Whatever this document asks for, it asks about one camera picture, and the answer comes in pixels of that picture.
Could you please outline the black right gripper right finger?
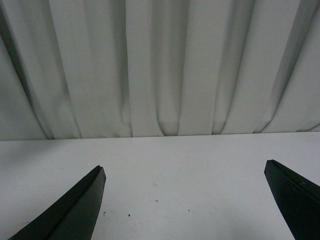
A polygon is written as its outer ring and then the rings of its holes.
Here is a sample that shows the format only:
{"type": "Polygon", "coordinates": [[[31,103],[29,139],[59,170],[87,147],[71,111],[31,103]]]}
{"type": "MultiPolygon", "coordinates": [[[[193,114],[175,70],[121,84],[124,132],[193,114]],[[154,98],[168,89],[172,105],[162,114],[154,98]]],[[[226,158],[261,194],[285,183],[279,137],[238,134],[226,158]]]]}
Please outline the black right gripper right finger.
{"type": "Polygon", "coordinates": [[[296,240],[320,238],[320,187],[276,160],[264,174],[274,200],[296,240]]]}

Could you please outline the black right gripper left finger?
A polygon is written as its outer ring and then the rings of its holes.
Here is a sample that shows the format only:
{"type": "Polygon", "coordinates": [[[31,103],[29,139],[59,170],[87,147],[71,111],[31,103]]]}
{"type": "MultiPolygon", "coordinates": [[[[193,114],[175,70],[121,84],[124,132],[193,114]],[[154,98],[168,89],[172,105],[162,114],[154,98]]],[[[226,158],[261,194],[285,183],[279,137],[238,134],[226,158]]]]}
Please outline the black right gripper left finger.
{"type": "Polygon", "coordinates": [[[106,174],[92,169],[11,240],[90,240],[101,209],[106,174]]]}

